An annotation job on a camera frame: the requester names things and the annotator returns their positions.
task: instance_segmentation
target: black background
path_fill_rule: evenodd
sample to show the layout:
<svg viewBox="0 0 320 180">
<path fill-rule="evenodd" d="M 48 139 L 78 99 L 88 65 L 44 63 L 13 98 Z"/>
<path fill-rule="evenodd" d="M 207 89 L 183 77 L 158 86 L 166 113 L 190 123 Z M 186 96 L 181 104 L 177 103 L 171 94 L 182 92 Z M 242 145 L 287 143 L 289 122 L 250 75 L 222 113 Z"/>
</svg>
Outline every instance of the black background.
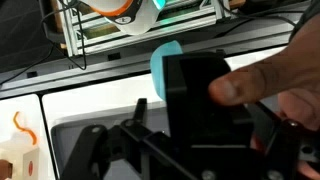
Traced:
<svg viewBox="0 0 320 180">
<path fill-rule="evenodd" d="M 45 57 L 51 44 L 40 28 L 37 0 L 0 0 L 0 73 Z M 55 50 L 48 61 L 61 58 Z"/>
</svg>

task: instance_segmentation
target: blue foam block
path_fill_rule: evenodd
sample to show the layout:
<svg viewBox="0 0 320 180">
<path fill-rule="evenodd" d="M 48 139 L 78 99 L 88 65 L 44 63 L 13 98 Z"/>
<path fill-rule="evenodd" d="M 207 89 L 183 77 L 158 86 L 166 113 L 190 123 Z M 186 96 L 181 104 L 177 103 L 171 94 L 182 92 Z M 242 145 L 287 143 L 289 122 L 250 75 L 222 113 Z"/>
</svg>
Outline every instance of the blue foam block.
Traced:
<svg viewBox="0 0 320 180">
<path fill-rule="evenodd" d="M 183 54 L 180 44 L 177 41 L 172 41 L 158 47 L 151 56 L 150 69 L 151 69 L 153 84 L 158 96 L 163 100 L 166 100 L 166 98 L 165 98 L 162 57 L 170 56 L 170 55 L 179 55 L 179 54 Z"/>
</svg>

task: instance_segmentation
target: white box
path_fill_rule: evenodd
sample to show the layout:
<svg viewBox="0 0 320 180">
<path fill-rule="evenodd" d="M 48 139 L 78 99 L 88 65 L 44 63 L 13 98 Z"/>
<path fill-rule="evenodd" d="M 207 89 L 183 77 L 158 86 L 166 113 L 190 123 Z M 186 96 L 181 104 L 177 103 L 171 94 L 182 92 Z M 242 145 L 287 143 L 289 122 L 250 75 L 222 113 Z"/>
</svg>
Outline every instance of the white box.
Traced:
<svg viewBox="0 0 320 180">
<path fill-rule="evenodd" d="M 12 180 L 38 180 L 38 146 L 14 140 L 2 142 L 0 159 L 12 163 Z"/>
</svg>

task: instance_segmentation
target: light blue object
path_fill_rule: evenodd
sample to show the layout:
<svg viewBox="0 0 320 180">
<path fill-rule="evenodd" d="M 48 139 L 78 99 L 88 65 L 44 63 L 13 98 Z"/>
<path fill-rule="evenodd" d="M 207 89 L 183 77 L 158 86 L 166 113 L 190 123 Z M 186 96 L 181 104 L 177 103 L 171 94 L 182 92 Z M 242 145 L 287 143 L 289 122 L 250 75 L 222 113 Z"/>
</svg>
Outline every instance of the light blue object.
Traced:
<svg viewBox="0 0 320 180">
<path fill-rule="evenodd" d="M 179 55 L 179 54 L 183 54 L 180 44 L 177 41 L 172 41 L 158 47 L 151 56 L 150 69 L 151 69 L 153 84 L 158 96 L 162 100 L 166 100 L 162 57 L 170 56 L 170 55 Z"/>
<path fill-rule="evenodd" d="M 166 0 L 153 0 L 153 2 L 159 10 L 162 10 L 166 5 Z"/>
</svg>

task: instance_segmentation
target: screw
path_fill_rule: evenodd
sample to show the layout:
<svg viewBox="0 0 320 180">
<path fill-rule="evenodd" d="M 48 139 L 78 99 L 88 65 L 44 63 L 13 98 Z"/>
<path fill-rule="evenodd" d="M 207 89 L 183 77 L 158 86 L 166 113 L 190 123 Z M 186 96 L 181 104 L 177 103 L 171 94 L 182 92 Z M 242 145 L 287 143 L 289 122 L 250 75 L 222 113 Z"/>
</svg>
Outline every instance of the screw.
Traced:
<svg viewBox="0 0 320 180">
<path fill-rule="evenodd" d="M 202 179 L 203 180 L 215 180 L 216 175 L 212 171 L 205 170 L 202 172 Z"/>
<path fill-rule="evenodd" d="M 93 132 L 93 133 L 97 133 L 97 132 L 99 132 L 99 131 L 100 131 L 100 128 L 99 128 L 99 127 L 95 127 L 95 128 L 92 129 L 92 132 Z"/>
<path fill-rule="evenodd" d="M 126 122 L 126 126 L 130 127 L 133 125 L 133 123 L 134 123 L 133 120 L 129 120 Z"/>
<path fill-rule="evenodd" d="M 289 121 L 289 124 L 293 127 L 297 127 L 298 126 L 298 123 L 297 122 L 294 122 L 294 121 Z"/>
<path fill-rule="evenodd" d="M 268 178 L 270 180 L 283 180 L 284 179 L 282 174 L 278 171 L 275 171 L 275 170 L 270 170 L 268 172 Z"/>
</svg>

